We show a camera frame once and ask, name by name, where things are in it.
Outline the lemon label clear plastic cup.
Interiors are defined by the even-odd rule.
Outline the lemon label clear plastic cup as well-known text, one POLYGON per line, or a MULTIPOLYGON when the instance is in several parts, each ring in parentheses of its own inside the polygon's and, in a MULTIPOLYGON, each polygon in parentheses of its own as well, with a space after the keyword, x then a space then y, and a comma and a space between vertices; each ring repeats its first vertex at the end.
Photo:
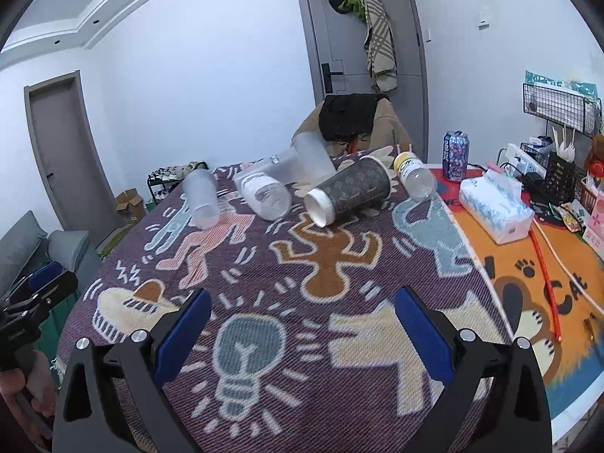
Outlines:
POLYGON ((403 151, 394 160, 394 170, 407 194, 424 202, 436 192, 436 179, 412 151, 403 151))

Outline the frosted cup lying behind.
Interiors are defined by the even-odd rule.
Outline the frosted cup lying behind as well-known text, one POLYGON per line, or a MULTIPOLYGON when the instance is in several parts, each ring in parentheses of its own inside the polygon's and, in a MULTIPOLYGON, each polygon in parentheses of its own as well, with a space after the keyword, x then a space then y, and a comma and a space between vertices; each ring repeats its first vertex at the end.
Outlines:
POLYGON ((236 179, 243 180, 257 173, 263 173, 285 185, 305 179, 304 170, 294 147, 271 157, 265 157, 265 159, 251 164, 250 167, 243 168, 236 175, 236 179))

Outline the dark patterned paper cup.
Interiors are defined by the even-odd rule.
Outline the dark patterned paper cup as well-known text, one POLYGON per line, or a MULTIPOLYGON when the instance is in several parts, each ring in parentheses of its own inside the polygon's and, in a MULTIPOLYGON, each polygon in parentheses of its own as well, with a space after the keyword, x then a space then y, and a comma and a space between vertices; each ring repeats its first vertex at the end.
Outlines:
POLYGON ((304 205, 311 221, 324 228, 388 199, 391 190, 387 168, 366 156, 310 189, 304 205))

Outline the cardboard box on floor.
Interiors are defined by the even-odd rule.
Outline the cardboard box on floor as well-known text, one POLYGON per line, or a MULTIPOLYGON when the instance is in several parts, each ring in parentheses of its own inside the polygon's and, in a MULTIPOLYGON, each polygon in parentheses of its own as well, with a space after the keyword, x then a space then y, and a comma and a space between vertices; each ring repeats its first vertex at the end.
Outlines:
POLYGON ((135 188, 126 189, 116 196, 116 212, 128 223, 138 223, 145 216, 143 198, 135 188))

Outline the orange cat desk mat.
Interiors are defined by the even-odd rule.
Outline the orange cat desk mat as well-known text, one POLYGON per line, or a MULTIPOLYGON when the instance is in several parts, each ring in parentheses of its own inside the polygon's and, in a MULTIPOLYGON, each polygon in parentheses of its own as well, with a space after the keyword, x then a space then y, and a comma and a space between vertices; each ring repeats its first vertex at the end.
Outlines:
POLYGON ((496 290, 513 336, 538 357, 552 416, 553 449, 603 441, 603 264, 581 237, 545 222, 533 226, 545 256, 562 329, 554 336, 545 283, 530 237, 495 244, 459 202, 459 186, 431 165, 438 192, 469 239, 496 290))

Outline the orange red ruler strip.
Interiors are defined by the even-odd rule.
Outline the orange red ruler strip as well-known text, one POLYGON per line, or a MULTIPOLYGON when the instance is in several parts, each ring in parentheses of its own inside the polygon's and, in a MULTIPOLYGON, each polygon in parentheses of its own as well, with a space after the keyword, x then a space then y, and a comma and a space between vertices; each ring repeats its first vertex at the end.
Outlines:
POLYGON ((535 231, 532 228, 529 229, 529 237, 533 248, 535 249, 535 255, 538 257, 538 265, 542 270, 542 278, 545 283, 545 299, 547 300, 551 316, 552 323, 554 326, 554 336, 557 342, 561 344, 562 342, 562 329, 560 324, 559 312, 557 308, 557 304, 555 302, 554 290, 552 286, 552 280, 550 278, 550 274, 548 271, 547 263, 545 262, 545 256, 542 253, 541 246, 539 245, 538 238, 535 235, 535 231))

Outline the purple figure-patterned woven tablecloth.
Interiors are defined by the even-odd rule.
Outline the purple figure-patterned woven tablecloth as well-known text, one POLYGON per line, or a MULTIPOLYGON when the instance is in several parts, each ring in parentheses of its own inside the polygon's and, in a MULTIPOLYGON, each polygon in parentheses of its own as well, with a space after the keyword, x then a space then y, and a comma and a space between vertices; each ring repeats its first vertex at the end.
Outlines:
POLYGON ((212 315, 165 393, 207 452, 397 452, 438 399, 399 323, 411 287, 457 328, 507 342, 508 325, 474 251, 441 199, 399 183, 380 206, 320 228, 291 187, 288 215, 259 218, 215 170, 216 226, 194 227, 170 194, 105 260, 57 350, 122 342, 177 309, 195 287, 212 315))

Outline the tissue pack white blue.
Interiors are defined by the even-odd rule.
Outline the tissue pack white blue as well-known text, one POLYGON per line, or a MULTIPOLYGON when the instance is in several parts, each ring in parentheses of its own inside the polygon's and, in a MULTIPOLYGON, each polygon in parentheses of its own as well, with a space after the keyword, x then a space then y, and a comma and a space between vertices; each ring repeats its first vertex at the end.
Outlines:
POLYGON ((528 237, 535 212, 521 199, 522 184, 494 170, 460 184, 459 202, 495 244, 528 237))

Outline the white disposable spoons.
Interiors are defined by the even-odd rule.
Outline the white disposable spoons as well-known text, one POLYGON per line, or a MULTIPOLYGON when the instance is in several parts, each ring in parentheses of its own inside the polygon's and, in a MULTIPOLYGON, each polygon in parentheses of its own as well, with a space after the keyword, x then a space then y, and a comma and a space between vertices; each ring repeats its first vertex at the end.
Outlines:
POLYGON ((568 163, 573 163, 576 153, 574 135, 571 135, 571 138, 568 138, 567 128, 565 126, 562 127, 561 132, 558 132, 558 130, 553 127, 552 134, 557 156, 562 160, 566 160, 568 163))

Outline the purple drink can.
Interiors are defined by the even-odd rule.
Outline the purple drink can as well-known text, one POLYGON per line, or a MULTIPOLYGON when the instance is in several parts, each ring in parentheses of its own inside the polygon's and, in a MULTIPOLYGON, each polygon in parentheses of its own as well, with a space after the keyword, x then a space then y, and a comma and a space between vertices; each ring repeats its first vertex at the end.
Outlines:
POLYGON ((461 182, 466 177, 470 142, 461 130, 448 131, 443 137, 442 173, 445 179, 461 182))

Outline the chair with brown coat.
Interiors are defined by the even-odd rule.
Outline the chair with brown coat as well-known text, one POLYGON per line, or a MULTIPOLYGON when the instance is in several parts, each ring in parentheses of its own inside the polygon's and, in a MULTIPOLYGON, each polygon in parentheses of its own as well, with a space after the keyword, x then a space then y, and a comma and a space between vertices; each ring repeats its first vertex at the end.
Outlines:
MULTIPOLYGON (((317 131, 320 135, 318 127, 318 116, 322 103, 311 111, 308 117, 302 122, 300 127, 295 131, 293 137, 301 132, 317 131)), ((343 153, 357 153, 357 151, 374 150, 388 145, 410 146, 410 134, 401 124, 394 111, 393 105, 388 100, 382 100, 375 114, 374 128, 368 136, 359 136, 350 143, 339 143, 325 141, 325 149, 330 157, 338 157, 343 153)))

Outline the black garment on chair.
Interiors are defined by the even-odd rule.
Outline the black garment on chair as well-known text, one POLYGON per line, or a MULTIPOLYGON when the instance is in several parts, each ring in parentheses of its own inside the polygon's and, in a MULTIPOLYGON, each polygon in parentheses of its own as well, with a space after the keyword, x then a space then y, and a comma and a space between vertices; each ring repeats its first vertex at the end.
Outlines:
POLYGON ((388 100, 385 94, 329 94, 322 103, 318 127, 325 141, 350 143, 359 136, 373 132, 379 103, 388 100))

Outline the grey entrance door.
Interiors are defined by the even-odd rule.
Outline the grey entrance door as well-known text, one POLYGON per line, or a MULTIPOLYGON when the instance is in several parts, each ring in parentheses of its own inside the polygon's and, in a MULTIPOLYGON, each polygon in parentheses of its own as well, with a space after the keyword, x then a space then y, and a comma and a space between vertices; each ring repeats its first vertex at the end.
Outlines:
POLYGON ((314 99, 381 93, 428 156, 426 59, 416 0, 299 0, 314 99))

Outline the green item on door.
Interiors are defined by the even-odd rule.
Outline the green item on door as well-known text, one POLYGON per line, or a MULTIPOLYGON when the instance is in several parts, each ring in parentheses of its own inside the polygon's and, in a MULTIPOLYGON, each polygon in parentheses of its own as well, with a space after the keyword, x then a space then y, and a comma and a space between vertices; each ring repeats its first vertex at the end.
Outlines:
POLYGON ((352 12, 359 20, 366 22, 364 0, 343 0, 338 9, 346 14, 352 12))

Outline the wall switch panel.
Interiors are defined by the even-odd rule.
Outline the wall switch panel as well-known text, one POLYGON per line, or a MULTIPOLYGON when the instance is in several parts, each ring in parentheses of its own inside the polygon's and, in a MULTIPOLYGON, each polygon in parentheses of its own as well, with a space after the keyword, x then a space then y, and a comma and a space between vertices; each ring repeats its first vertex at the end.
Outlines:
POLYGON ((492 8, 488 2, 482 2, 479 4, 476 20, 477 28, 479 30, 485 30, 490 27, 490 21, 492 20, 492 8))

